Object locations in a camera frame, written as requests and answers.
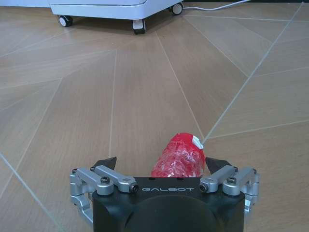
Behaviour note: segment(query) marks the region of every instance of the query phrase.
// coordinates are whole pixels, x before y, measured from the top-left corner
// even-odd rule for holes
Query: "black wheel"
[[[59,15],[58,20],[59,20],[59,24],[65,28],[72,26],[73,24],[72,17],[68,15]]]
[[[173,5],[171,8],[174,15],[180,15],[183,12],[183,4],[181,2]]]
[[[133,20],[133,31],[134,31],[134,34],[136,35],[145,34],[146,32],[145,19],[141,19],[141,21]]]

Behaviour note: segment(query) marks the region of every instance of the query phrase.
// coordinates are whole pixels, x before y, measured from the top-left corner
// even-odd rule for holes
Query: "power cord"
[[[201,10],[201,11],[216,11],[216,10],[220,10],[226,7],[230,7],[230,6],[234,6],[236,4],[240,4],[240,3],[244,3],[244,2],[248,2],[251,0],[242,0],[242,1],[237,1],[228,5],[224,5],[224,6],[220,6],[220,7],[216,7],[216,8],[201,8],[201,7],[196,7],[196,6],[188,6],[188,7],[184,7],[185,10],[187,9],[195,9],[195,10]]]

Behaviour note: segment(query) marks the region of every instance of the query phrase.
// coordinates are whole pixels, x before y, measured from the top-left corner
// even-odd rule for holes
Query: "red plastic bag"
[[[205,167],[203,145],[189,133],[178,133],[163,150],[151,177],[200,177]]]

